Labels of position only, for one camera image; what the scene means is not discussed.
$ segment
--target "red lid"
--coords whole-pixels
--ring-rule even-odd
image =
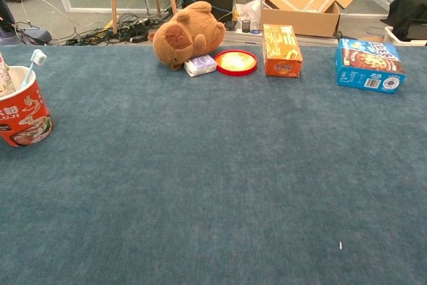
[[[226,50],[215,57],[217,70],[229,76],[246,76],[256,70],[258,63],[253,53],[244,50]]]

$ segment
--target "toothbrush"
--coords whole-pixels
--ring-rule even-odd
[[[21,87],[24,87],[28,84],[29,78],[31,76],[31,73],[33,72],[33,68],[34,68],[34,64],[36,64],[37,66],[43,66],[46,62],[47,56],[45,55],[44,52],[42,52],[42,50],[40,49],[36,49],[33,52],[33,55],[31,56],[31,65],[29,66],[27,75],[25,75],[24,80],[22,81]]]

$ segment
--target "white container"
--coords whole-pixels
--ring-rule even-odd
[[[384,43],[392,43],[395,46],[425,46],[427,44],[427,40],[401,41],[393,34],[393,27],[386,27],[385,30]]]

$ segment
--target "blue carpet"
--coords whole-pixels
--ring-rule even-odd
[[[396,95],[335,85],[333,48],[300,79],[43,50],[55,128],[0,142],[0,284],[426,284],[426,48]]]

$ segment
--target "teddy bear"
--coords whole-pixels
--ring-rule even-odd
[[[164,64],[178,70],[188,59],[207,55],[218,48],[226,28],[211,14],[211,5],[197,1],[176,13],[149,35],[154,53]]]

